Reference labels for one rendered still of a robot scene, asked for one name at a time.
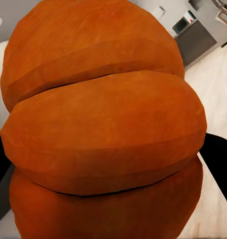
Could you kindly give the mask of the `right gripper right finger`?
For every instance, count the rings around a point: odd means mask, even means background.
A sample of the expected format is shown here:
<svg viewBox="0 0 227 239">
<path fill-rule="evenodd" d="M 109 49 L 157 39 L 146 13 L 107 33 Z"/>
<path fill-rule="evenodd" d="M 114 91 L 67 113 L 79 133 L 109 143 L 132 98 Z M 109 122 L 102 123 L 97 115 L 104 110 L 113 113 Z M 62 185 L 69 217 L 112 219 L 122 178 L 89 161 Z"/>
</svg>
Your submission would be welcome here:
<svg viewBox="0 0 227 239">
<path fill-rule="evenodd" d="M 206 133 L 199 152 L 227 200 L 227 139 Z"/>
</svg>

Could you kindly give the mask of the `pumpkin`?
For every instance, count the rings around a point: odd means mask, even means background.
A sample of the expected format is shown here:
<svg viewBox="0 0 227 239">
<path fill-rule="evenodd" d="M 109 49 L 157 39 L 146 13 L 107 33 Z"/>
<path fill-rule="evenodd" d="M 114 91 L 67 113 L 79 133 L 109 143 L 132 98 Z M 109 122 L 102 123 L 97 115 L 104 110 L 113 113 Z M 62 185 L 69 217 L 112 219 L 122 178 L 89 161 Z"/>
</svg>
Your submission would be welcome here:
<svg viewBox="0 0 227 239">
<path fill-rule="evenodd" d="M 128 0 L 43 0 L 0 78 L 22 239 L 177 239 L 201 197 L 205 108 L 179 47 Z"/>
</svg>

